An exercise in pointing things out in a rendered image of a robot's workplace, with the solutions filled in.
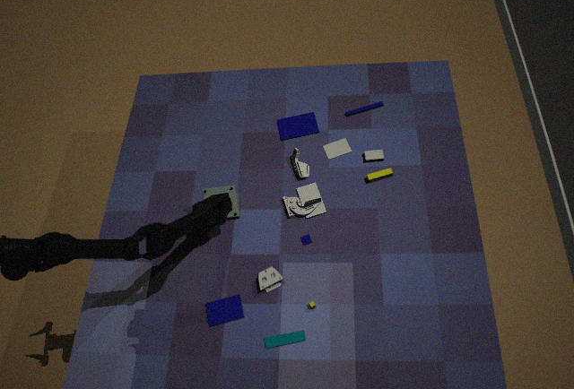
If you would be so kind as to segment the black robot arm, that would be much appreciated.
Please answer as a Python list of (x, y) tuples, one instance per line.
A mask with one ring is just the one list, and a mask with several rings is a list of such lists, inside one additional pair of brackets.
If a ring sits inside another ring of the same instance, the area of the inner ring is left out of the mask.
[[(74, 259), (105, 258), (134, 261), (152, 260), (171, 250), (175, 241), (200, 226), (225, 223), (225, 213), (232, 211), (228, 193), (215, 194), (192, 205), (192, 212), (166, 225), (144, 225), (124, 239), (76, 239), (71, 235), (48, 232), (38, 238), (12, 238), (8, 253), (0, 263), (1, 274), (18, 281), (28, 272), (44, 272)], [(139, 242), (146, 238), (147, 252), (139, 254)], [(44, 263), (41, 263), (44, 262)]]

